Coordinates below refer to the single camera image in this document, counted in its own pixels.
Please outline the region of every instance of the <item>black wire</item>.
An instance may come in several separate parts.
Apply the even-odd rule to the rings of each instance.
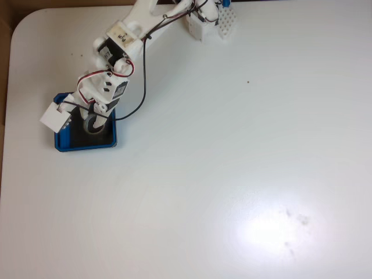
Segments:
[[[143,105],[143,103],[145,102],[145,98],[146,98],[146,41],[147,39],[150,39],[151,40],[151,34],[154,33],[155,31],[158,31],[159,29],[163,28],[163,27],[166,27],[168,24],[171,24],[172,22],[186,16],[186,15],[189,15],[190,13],[194,12],[194,11],[198,11],[202,6],[204,6],[206,3],[208,2],[208,0],[205,0],[205,2],[203,4],[201,4],[199,7],[197,7],[196,4],[194,4],[194,7],[192,7],[190,10],[187,10],[185,13],[183,13],[182,15],[180,16],[177,16],[176,18],[172,19],[171,21],[165,23],[162,25],[162,23],[167,19],[167,17],[164,17],[164,19],[158,23],[153,29],[151,29],[146,35],[145,37],[142,39],[143,42],[144,42],[144,54],[143,54],[143,64],[144,64],[144,95],[142,97],[142,100],[141,100],[141,103],[139,103],[139,105],[131,112],[129,113],[128,115],[125,115],[121,118],[115,118],[113,119],[113,121],[119,121],[119,120],[124,120],[128,117],[130,117],[133,113],[135,113],[136,111],[138,111],[140,109],[140,107]],[[68,103],[69,105],[74,105],[76,106],[77,108],[80,108],[80,109],[84,109],[84,110],[87,110],[88,112],[90,111],[89,109],[87,109],[86,107],[84,106],[81,106],[77,103],[71,103],[71,102],[68,102],[68,101],[63,101],[63,103]],[[105,119],[108,119],[109,117],[107,116],[104,116],[104,115],[101,115],[97,112],[93,112],[93,114],[97,115],[97,116],[100,116],[100,117],[103,117]]]

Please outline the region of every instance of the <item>robotic arm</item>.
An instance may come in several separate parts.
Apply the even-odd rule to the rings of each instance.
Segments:
[[[90,132],[93,134],[100,132],[123,96],[129,82],[128,78],[134,73],[134,62],[146,48],[146,41],[152,38],[152,33],[186,15],[190,17],[189,20],[202,23],[198,23],[199,34],[204,33],[203,28],[214,28],[219,23],[220,2],[176,1],[178,4],[172,10],[155,16],[153,10],[157,1],[137,0],[127,17],[114,23],[104,37],[94,42],[96,66],[99,70],[79,77],[76,91],[69,94],[60,105],[51,103],[41,122],[58,133],[71,122],[69,112],[79,107],[81,117],[87,120],[89,108],[93,105],[96,119],[90,127]],[[140,108],[143,101],[144,98],[135,111]],[[135,111],[121,119],[129,117]]]

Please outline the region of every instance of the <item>blue tray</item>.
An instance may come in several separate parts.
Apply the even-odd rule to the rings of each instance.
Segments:
[[[53,101],[61,103],[70,93],[60,93],[54,97]],[[99,134],[89,134],[83,129],[84,120],[80,116],[79,108],[71,112],[70,125],[59,133],[54,134],[55,148],[60,152],[78,151],[98,148],[111,148],[117,144],[115,110],[111,113],[105,127]]]

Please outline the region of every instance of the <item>dark spot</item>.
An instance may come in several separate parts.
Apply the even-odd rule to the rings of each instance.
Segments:
[[[303,226],[307,226],[310,223],[310,218],[304,215],[297,216],[297,221],[300,222]]]

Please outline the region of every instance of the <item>white tabletop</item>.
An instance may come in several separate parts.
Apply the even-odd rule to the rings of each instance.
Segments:
[[[234,3],[228,43],[178,22],[112,149],[59,153],[38,120],[130,7],[16,29],[0,278],[371,278],[370,0]],[[117,115],[142,97],[142,65]]]

